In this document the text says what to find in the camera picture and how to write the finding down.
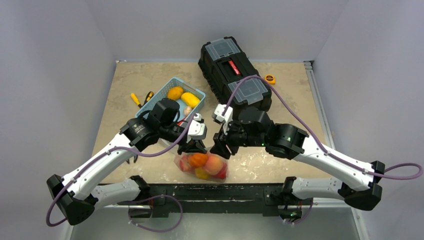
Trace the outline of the peach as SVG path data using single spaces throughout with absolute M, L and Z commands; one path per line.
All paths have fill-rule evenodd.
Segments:
M 209 155 L 206 163 L 203 165 L 203 170 L 207 174 L 214 176 L 220 172 L 223 166 L 224 162 L 219 156 Z

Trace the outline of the polka dot zip bag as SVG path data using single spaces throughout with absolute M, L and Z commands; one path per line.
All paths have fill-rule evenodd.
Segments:
M 176 167 L 201 180 L 224 182 L 228 178 L 228 161 L 212 153 L 183 153 L 174 160 Z

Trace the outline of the small orange pumpkin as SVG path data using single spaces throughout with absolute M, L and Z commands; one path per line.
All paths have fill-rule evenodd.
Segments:
M 202 153 L 193 153 L 189 155 L 189 164 L 193 168 L 203 167 L 208 161 L 209 156 L 207 154 Z

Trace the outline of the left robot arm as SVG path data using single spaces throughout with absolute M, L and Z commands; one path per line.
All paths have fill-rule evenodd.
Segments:
M 74 171 L 47 179 L 47 187 L 64 220 L 75 226 L 94 211 L 112 204 L 142 205 L 152 199 L 151 188 L 139 175 L 123 182 L 103 185 L 104 180 L 122 163 L 135 156 L 147 157 L 145 149 L 160 139 L 177 147 L 178 154 L 206 153 L 203 140 L 207 127 L 199 113 L 178 122 L 179 104 L 164 98 L 152 109 L 129 119 L 113 139 L 91 159 Z

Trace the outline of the red apple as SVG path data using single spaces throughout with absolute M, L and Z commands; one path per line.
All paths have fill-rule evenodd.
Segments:
M 189 163 L 189 155 L 182 156 L 178 161 L 179 169 L 184 173 L 194 173 L 194 168 Z

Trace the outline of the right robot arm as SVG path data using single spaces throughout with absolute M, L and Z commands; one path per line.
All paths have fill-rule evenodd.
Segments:
M 324 145 L 305 130 L 289 123 L 274 123 L 265 111 L 255 107 L 246 108 L 234 120 L 232 108 L 218 104 L 212 118 L 220 124 L 213 136 L 212 154 L 229 159 L 240 147 L 263 147 L 276 158 L 301 162 L 331 175 L 317 179 L 287 177 L 279 196 L 288 204 L 326 198 L 371 211 L 381 201 L 380 177 L 374 174 L 383 174 L 385 165 L 379 161 L 362 162 L 334 149 L 324 150 Z

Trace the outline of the yellow bell pepper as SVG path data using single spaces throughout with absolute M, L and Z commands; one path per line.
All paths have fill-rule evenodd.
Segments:
M 197 178 L 203 179 L 203 180 L 208 180 L 210 177 L 210 175 L 207 172 L 205 172 L 202 167 L 195 168 L 194 174 Z

